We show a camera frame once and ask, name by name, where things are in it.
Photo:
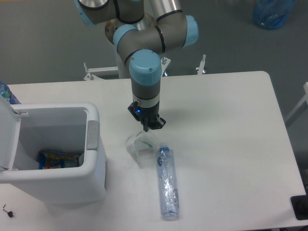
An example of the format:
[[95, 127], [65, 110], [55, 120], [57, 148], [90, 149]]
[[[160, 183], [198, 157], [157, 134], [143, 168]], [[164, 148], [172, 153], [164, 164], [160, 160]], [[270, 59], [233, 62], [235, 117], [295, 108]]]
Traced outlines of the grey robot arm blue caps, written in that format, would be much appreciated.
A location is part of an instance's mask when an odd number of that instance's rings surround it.
[[196, 20], [183, 13], [178, 0], [152, 0], [155, 25], [139, 30], [145, 16], [142, 0], [76, 0], [86, 25], [117, 19], [121, 25], [112, 35], [115, 50], [129, 77], [133, 101], [128, 110], [143, 130], [161, 129], [160, 83], [163, 75], [160, 54], [194, 44], [199, 37]]

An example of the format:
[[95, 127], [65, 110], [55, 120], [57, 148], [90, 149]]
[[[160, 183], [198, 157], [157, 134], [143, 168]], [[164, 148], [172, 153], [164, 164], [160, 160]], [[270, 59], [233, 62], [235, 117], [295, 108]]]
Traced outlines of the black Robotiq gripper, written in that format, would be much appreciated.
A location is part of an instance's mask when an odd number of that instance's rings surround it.
[[143, 125], [143, 130], [148, 132], [151, 130], [162, 129], [166, 121], [159, 117], [159, 103], [153, 107], [140, 107], [135, 101], [128, 107], [132, 116]]

